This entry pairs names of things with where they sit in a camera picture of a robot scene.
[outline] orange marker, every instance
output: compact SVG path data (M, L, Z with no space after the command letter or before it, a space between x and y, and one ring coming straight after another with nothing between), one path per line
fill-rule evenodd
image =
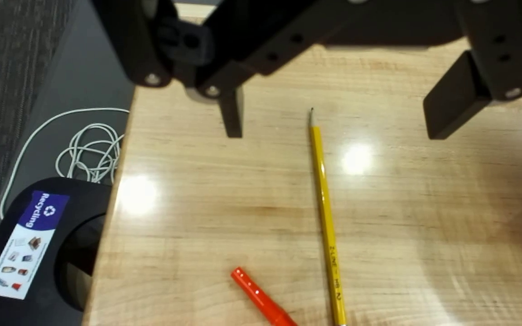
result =
M243 289L250 301L274 326L298 326L281 307L278 307L247 274L236 269L230 278Z

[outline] marker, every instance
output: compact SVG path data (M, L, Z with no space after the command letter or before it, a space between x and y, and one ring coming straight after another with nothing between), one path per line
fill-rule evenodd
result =
M247 274L243 269L236 269L230 278L243 289L247 298L263 312L267 321L274 326L298 326L287 312L278 307Z
M339 276L339 260L336 247L336 227L334 227L334 213L328 191L327 165L323 155L321 131L314 126L314 109L310 111L310 138L312 138L312 156L314 156L314 171L319 191L319 213L321 213L321 232L327 252L327 267L328 267L328 287L330 287L330 305L334 314L336 326L346 326L346 307L345 296L341 290L341 276Z

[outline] pencil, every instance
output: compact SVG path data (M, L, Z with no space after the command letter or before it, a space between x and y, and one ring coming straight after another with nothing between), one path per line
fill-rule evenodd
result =
M330 287L330 305L332 305L332 314L334 314L334 325L346 326L348 325L346 307L345 307L345 296L343 296L341 276L339 276L332 202L330 202L330 191L328 191L321 131L317 126L314 126L314 109L310 111L310 140L312 140L314 173L317 180L321 232L323 232L327 269L328 269L328 287Z

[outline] sticker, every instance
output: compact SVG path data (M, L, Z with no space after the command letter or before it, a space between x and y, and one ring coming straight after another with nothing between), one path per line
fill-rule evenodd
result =
M69 196L33 193L0 254L0 298L24 301L60 225Z

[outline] wooden table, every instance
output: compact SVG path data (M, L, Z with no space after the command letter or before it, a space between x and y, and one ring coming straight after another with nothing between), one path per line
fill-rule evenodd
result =
M180 86L138 89L85 325L299 325L330 307L307 115L323 127L350 325L522 325L522 100L430 142L423 98L464 50L314 48L245 88L245 138Z

